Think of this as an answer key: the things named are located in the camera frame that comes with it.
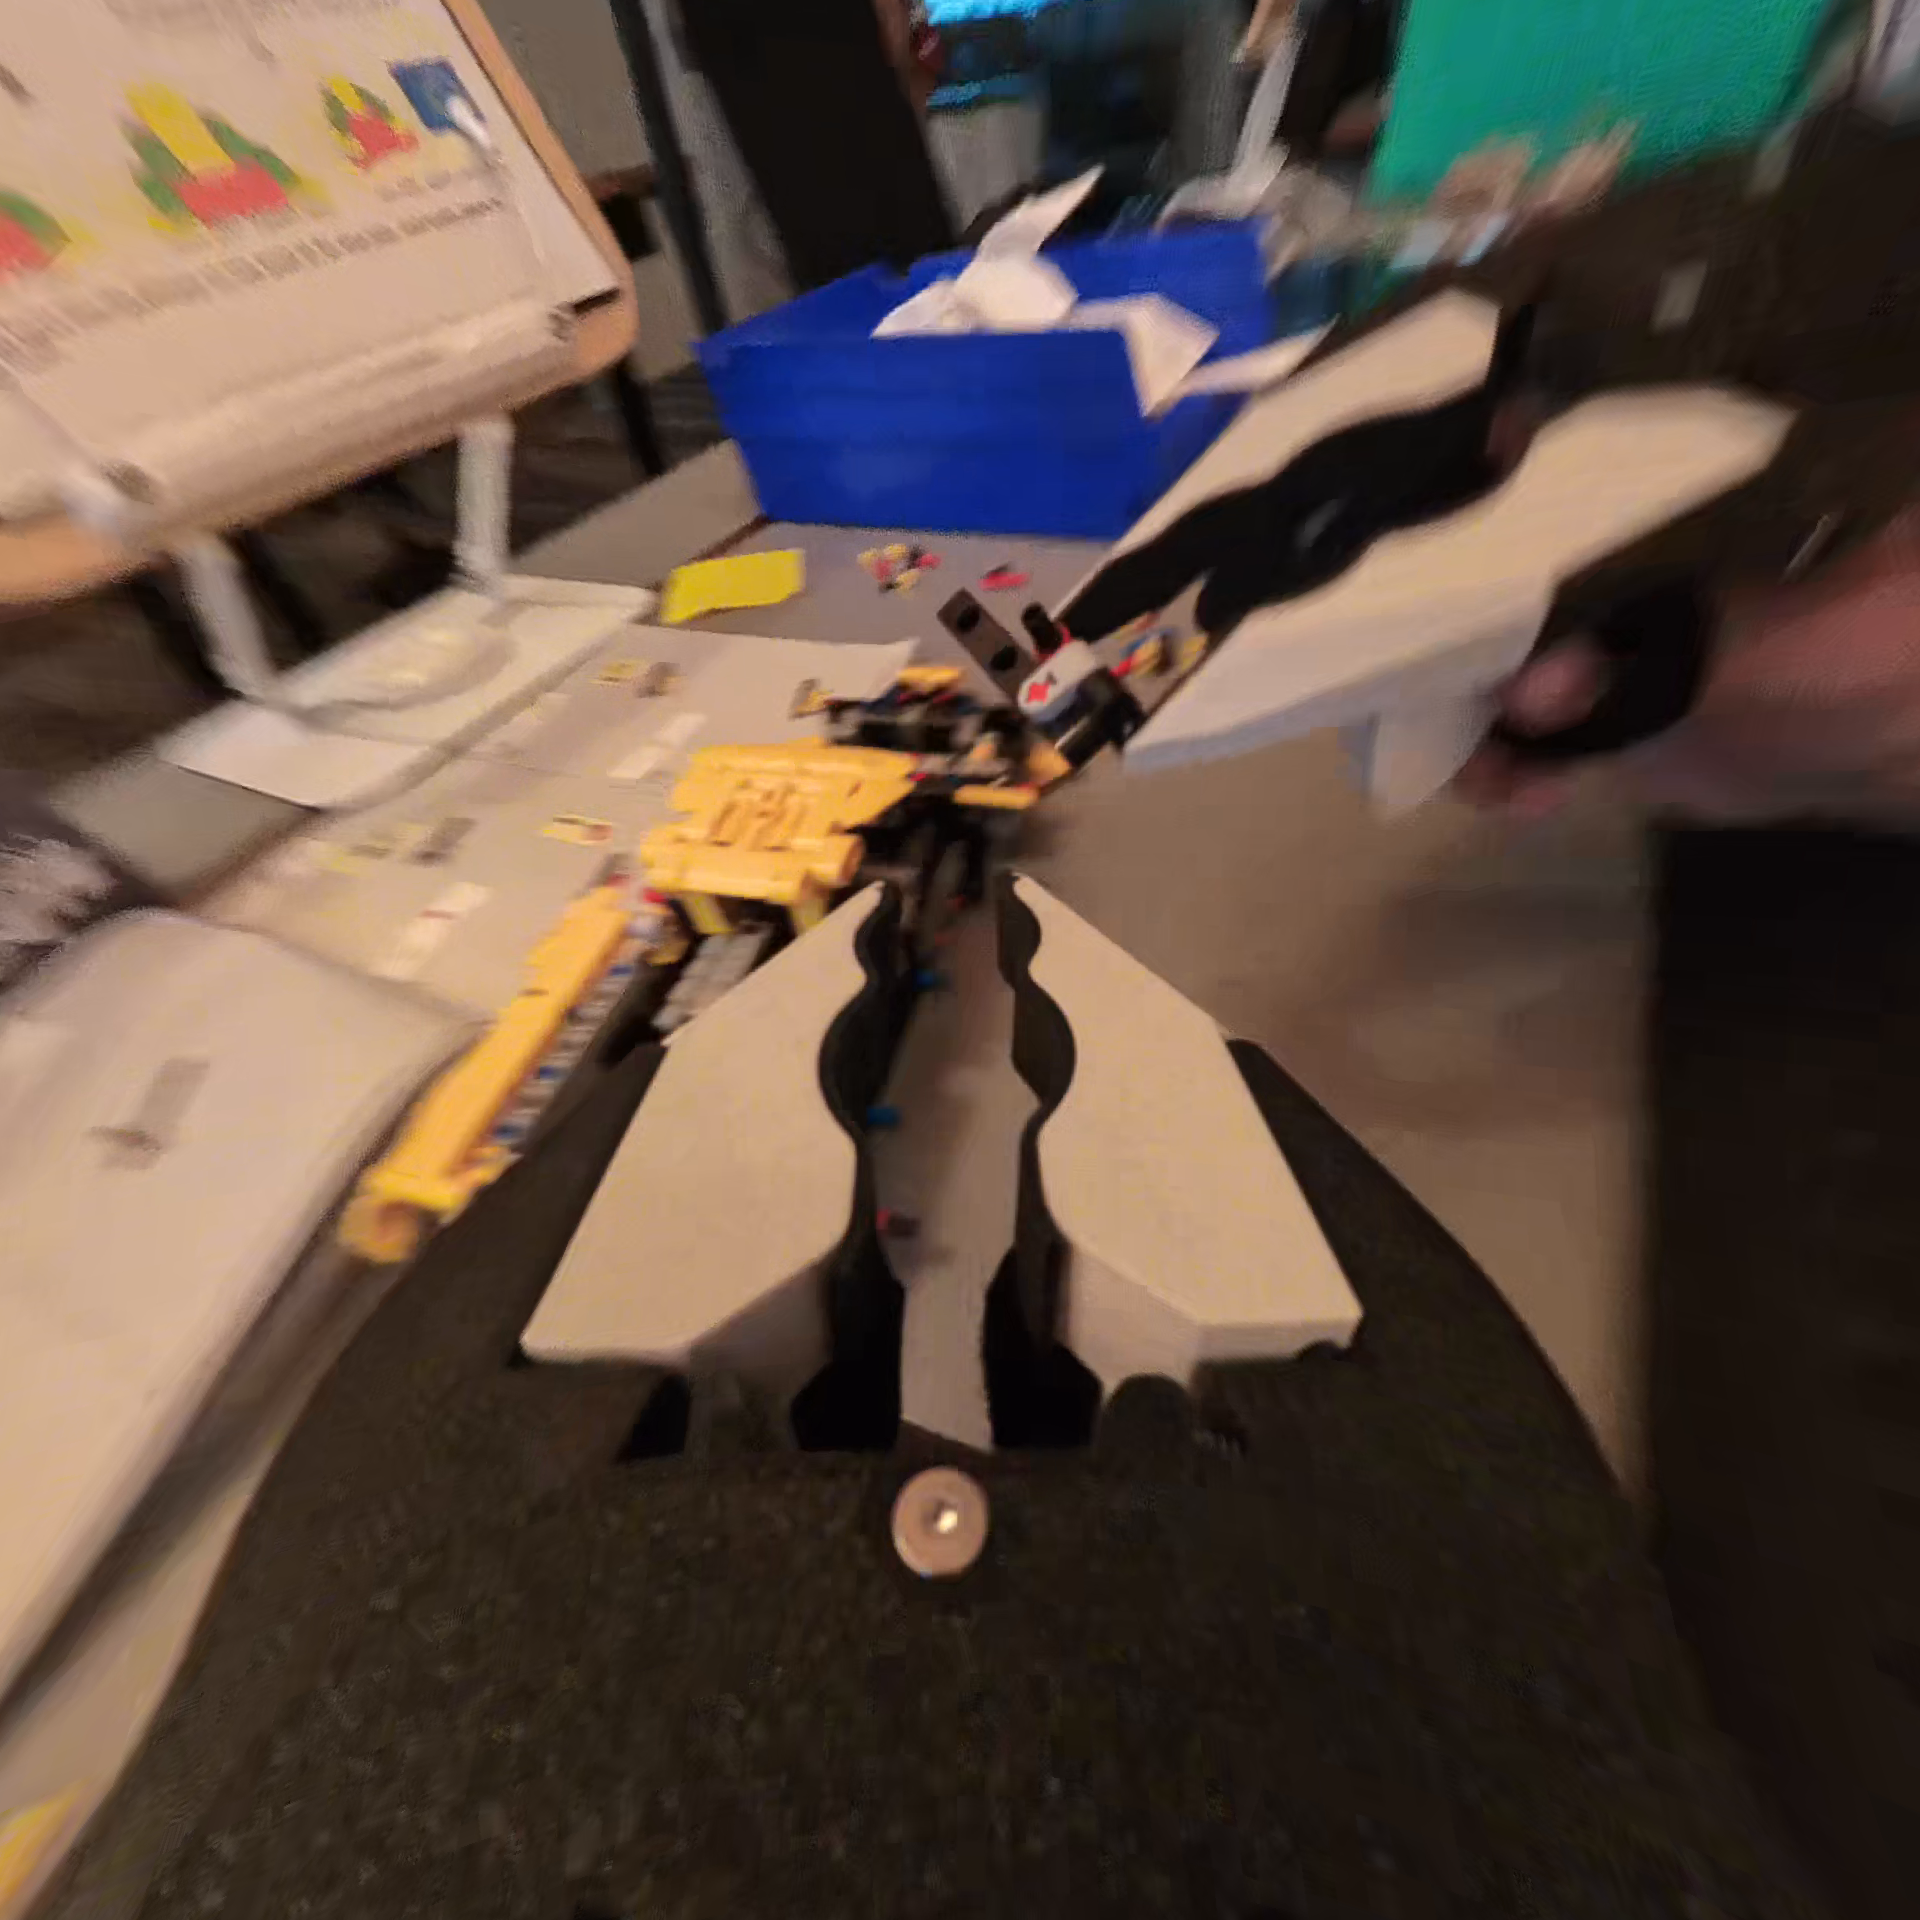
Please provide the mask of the blue storage bin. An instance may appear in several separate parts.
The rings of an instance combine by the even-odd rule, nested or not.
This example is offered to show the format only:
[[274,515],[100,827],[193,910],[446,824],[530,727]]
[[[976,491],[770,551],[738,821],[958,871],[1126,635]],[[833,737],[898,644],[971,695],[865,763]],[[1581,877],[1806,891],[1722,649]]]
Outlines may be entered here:
[[1072,287],[1054,327],[884,332],[976,254],[852,272],[700,343],[718,419],[780,521],[1116,540],[1222,432],[1235,395],[1140,397],[1156,332],[1210,328],[1198,364],[1275,335],[1256,224],[1045,247]]

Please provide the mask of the black brick beam assembly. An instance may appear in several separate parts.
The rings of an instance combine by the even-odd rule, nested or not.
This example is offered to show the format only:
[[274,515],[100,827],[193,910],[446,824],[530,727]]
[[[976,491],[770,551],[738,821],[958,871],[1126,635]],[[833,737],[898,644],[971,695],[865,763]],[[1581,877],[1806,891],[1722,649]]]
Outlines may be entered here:
[[1146,709],[1101,655],[1043,604],[1009,629],[973,592],[939,608],[946,633],[997,686],[1028,733],[1080,768],[1118,751],[1146,727]]

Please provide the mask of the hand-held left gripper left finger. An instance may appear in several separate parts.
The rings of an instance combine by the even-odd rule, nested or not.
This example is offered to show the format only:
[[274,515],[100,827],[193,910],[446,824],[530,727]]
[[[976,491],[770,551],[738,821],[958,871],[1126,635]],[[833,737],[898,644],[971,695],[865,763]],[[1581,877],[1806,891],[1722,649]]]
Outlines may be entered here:
[[540,1304],[533,1363],[733,1376],[790,1400],[874,1237],[869,1116],[901,1027],[901,894],[834,907],[667,1043]]

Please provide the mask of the grey desk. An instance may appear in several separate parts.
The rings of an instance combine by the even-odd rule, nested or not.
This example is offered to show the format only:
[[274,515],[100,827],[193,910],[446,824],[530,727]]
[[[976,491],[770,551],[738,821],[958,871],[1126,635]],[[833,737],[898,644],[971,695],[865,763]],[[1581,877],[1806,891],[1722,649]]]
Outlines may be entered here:
[[[882,592],[857,551],[937,547],[915,592]],[[763,519],[731,445],[613,499],[533,547],[521,572],[659,585],[681,563],[798,549],[808,589],[710,633],[881,641],[950,653],[928,608],[958,576],[1001,608],[1051,599],[1090,547],[852,531]],[[180,775],[152,743],[186,718],[155,704],[114,756],[61,771],[50,801],[162,889],[249,924],[305,929],[280,843],[307,816]],[[1332,735],[1171,775],[1113,761],[1045,805],[1014,856],[1240,1038],[1262,1044],[1474,1255],[1545,1337],[1627,1491],[1641,1486],[1638,1213],[1641,997],[1648,912],[1638,829],[1577,801],[1502,822],[1428,801],[1373,816]],[[922,1225],[902,1248],[902,1415],[989,1444],[980,1315],[1011,1237],[1018,1128],[1033,1102],[1011,1059],[1013,995],[992,912],[953,934],[950,985],[913,1017],[890,1097],[902,1133],[878,1152],[882,1193]],[[64,1799],[61,1822],[5,1899],[24,1915],[174,1680],[245,1501],[358,1304],[315,1255],[248,1358],[213,1427],[161,1476],[122,1559],[77,1601],[5,1713],[5,1817]]]

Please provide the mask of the model ship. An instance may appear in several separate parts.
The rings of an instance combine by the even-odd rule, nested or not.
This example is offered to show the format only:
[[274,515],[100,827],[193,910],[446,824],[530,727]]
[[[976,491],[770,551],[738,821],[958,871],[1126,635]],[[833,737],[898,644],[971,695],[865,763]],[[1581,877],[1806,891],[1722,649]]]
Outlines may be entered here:
[[1509,233],[1596,208],[1617,184],[1637,129],[1611,128],[1556,159],[1492,140],[1457,157],[1419,199],[1366,199],[1330,166],[1286,163],[1267,191],[1265,260],[1425,272],[1473,264]]

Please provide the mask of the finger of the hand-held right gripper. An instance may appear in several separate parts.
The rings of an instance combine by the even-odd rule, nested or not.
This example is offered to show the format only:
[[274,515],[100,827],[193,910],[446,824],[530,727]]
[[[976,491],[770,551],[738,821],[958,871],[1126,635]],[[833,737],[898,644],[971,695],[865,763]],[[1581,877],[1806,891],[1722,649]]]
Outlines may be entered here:
[[1611,391],[1550,420],[1502,485],[1262,608],[1123,750],[1129,776],[1340,731],[1382,816],[1450,787],[1576,576],[1757,478],[1794,409],[1733,388]]
[[1240,407],[1221,437],[1067,592],[1056,620],[1067,633],[1116,633],[1166,608],[1214,559],[1256,544],[1235,526],[1177,542],[1180,526],[1265,488],[1340,433],[1480,391],[1497,359],[1502,323],[1496,299],[1444,291],[1389,319],[1326,335],[1281,383]]

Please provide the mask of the green plastic bin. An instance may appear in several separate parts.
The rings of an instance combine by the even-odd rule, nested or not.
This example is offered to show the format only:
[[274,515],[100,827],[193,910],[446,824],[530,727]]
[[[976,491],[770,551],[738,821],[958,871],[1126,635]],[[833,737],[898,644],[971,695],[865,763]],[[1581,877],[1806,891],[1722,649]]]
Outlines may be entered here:
[[1629,174],[1747,148],[1803,102],[1859,15],[1835,1],[1405,5],[1366,197],[1425,201],[1488,147],[1548,166],[1622,134]]

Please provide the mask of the printed paper sheet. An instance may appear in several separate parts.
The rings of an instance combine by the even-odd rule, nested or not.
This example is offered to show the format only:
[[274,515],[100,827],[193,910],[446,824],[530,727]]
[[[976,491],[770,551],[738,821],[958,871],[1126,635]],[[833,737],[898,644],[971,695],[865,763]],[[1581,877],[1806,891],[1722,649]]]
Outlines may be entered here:
[[5,5],[5,521],[618,294],[462,5]]

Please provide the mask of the scattered coloured brick pins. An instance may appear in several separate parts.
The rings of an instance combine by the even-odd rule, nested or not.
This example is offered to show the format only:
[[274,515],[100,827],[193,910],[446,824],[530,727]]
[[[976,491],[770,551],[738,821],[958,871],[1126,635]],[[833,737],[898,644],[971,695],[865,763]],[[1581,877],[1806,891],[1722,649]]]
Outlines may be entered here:
[[[910,593],[946,567],[946,555],[926,542],[901,540],[862,549],[856,564],[881,593]],[[1025,605],[1026,592],[1035,583],[1032,567],[1013,559],[995,563],[973,577],[956,580],[971,585],[987,599],[1004,601],[1004,613],[1018,613],[1018,604]],[[1107,665],[1123,680],[1181,680],[1210,652],[1205,635],[1192,621],[1171,616],[1166,611],[1125,621],[1101,644],[1109,649],[1105,653]]]

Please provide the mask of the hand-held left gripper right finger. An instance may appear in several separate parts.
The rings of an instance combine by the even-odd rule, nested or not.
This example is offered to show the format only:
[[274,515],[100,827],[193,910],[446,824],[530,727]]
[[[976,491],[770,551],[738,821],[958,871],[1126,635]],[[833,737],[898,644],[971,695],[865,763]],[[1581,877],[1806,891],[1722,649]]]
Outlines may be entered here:
[[1363,1304],[1233,1036],[1037,879],[997,891],[1020,1143],[1013,1300],[1100,1396],[1347,1350]]

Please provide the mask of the closed instruction booklet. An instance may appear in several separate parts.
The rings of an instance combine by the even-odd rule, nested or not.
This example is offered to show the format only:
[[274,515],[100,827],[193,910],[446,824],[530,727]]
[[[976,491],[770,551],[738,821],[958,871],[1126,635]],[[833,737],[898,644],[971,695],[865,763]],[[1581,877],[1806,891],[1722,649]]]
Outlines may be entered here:
[[473,1019],[145,910],[5,1004],[3,1685]]

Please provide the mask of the yellow paper note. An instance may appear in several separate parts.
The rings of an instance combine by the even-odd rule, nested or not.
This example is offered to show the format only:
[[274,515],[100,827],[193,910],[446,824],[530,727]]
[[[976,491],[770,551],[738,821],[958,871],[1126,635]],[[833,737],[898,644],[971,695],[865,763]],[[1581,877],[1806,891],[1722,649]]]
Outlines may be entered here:
[[808,588],[808,557],[800,549],[730,551],[674,567],[659,592],[657,616],[665,625],[688,625],[707,616],[780,608]]

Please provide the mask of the partly built toy brick car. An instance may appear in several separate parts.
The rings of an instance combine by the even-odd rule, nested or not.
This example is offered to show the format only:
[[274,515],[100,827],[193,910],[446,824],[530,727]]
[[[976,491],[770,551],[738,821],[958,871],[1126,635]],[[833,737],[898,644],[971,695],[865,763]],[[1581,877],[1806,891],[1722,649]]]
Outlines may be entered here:
[[978,903],[1001,821],[1069,775],[1059,743],[958,667],[908,665],[869,700],[808,680],[800,713],[813,731],[700,747],[664,822],[564,905],[358,1174],[339,1221],[349,1259],[404,1264],[467,1211],[620,1017],[670,1043],[862,879],[908,879],[910,921]]

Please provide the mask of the person's right hand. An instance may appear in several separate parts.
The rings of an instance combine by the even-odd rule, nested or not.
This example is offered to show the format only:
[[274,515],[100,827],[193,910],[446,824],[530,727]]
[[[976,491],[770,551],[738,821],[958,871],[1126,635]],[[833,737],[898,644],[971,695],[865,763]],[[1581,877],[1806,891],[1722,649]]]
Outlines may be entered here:
[[1915,504],[1802,583],[1730,593],[1709,671],[1669,731],[1563,763],[1486,735],[1450,792],[1522,816],[1581,784],[1692,824],[1915,831]]

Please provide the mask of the crumpled white paper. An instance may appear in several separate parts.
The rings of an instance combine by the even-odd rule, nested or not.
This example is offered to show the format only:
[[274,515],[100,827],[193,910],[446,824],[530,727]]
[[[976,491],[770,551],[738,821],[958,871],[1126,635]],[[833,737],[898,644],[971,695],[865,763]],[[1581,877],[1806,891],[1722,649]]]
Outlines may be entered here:
[[1282,383],[1330,333],[1330,325],[1253,352],[1214,356],[1218,332],[1164,294],[1090,299],[1043,248],[1089,201],[1101,166],[1022,199],[982,233],[968,264],[894,305],[874,339],[1020,332],[1109,332],[1125,348],[1139,414],[1206,395],[1245,395]]

